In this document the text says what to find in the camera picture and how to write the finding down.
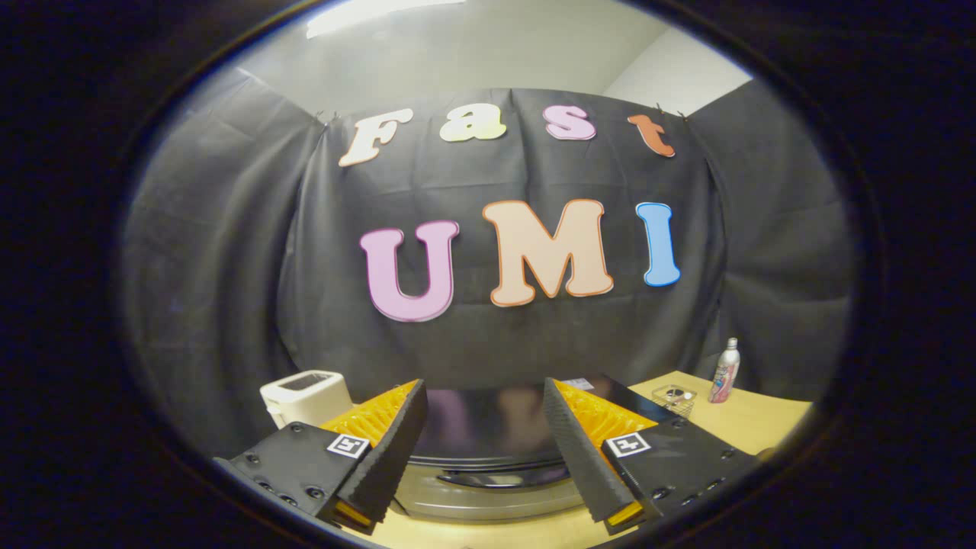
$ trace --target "pink letter u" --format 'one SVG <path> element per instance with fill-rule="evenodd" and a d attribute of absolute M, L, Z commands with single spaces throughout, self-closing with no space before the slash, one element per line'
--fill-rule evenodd
<path fill-rule="evenodd" d="M 359 239 L 366 250 L 369 293 L 380 313 L 401 322 L 423 322 L 440 317 L 454 298 L 451 240 L 461 232 L 454 221 L 431 221 L 417 227 L 417 239 L 427 247 L 430 287 L 415 297 L 400 291 L 396 276 L 396 248 L 403 243 L 403 231 L 380 229 Z"/>

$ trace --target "small metal basket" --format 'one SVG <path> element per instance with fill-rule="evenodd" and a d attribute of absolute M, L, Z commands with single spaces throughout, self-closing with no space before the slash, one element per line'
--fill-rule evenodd
<path fill-rule="evenodd" d="M 688 419 L 698 394 L 677 385 L 665 385 L 651 392 L 651 402 Z"/>

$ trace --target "aerosol can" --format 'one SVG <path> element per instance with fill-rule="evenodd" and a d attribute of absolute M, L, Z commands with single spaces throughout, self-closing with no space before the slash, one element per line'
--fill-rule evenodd
<path fill-rule="evenodd" d="M 730 337 L 725 351 L 718 358 L 718 368 L 715 369 L 715 379 L 712 382 L 712 390 L 709 392 L 709 402 L 716 404 L 725 402 L 732 392 L 732 383 L 735 382 L 735 374 L 739 373 L 739 340 Z"/>

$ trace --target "blue letter i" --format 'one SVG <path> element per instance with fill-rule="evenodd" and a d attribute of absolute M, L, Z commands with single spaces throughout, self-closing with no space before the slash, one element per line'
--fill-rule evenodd
<path fill-rule="evenodd" d="M 681 271 L 674 265 L 671 249 L 671 209 L 667 204 L 641 202 L 637 204 L 637 217 L 644 220 L 647 229 L 647 252 L 651 265 L 644 273 L 648 286 L 667 286 L 681 278 Z"/>

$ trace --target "black fabric backdrop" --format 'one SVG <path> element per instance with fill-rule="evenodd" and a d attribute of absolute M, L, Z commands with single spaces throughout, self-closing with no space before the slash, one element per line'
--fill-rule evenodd
<path fill-rule="evenodd" d="M 507 132 L 442 141 L 446 113 L 471 103 L 497 105 Z M 550 105 L 581 107 L 596 137 L 554 139 L 542 117 Z M 338 166 L 356 120 L 404 107 L 414 118 L 376 159 Z M 737 387 L 815 400 L 831 377 L 856 273 L 853 224 L 802 125 L 757 82 L 687 121 L 505 89 L 403 101 L 323 127 L 241 72 L 182 109 L 134 198 L 122 279 L 139 375 L 204 453 L 232 456 L 273 431 L 258 388 L 299 369 L 341 372 L 355 401 L 417 377 L 474 388 L 599 371 L 631 384 L 675 369 L 711 377 L 724 340 L 739 337 Z M 641 141 L 627 122 L 635 114 L 664 127 L 674 158 Z M 484 205 L 525 200 L 554 232 L 574 198 L 604 206 L 614 289 L 493 305 L 498 250 Z M 643 282 L 642 201 L 671 207 L 675 284 Z M 400 285 L 419 294 L 427 258 L 414 229 L 438 219 L 461 226 L 452 306 L 429 322 L 384 317 L 359 237 L 404 231 Z"/>

